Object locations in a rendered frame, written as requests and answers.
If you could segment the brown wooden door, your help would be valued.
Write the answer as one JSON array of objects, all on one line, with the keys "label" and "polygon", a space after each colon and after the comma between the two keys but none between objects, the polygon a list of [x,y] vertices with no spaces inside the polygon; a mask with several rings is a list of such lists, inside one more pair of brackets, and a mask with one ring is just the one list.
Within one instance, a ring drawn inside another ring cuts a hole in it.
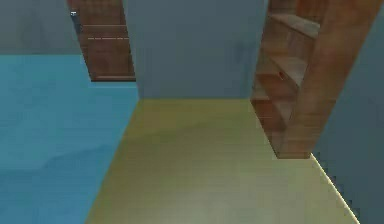
[{"label": "brown wooden door", "polygon": [[92,82],[135,82],[122,0],[66,0]]}]

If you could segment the brown wooden bookshelf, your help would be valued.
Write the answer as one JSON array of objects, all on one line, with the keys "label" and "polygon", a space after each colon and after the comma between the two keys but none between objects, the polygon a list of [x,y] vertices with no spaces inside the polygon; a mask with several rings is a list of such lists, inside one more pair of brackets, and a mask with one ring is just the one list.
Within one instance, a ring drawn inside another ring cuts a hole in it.
[{"label": "brown wooden bookshelf", "polygon": [[251,104],[279,159],[307,159],[384,0],[268,0]]}]

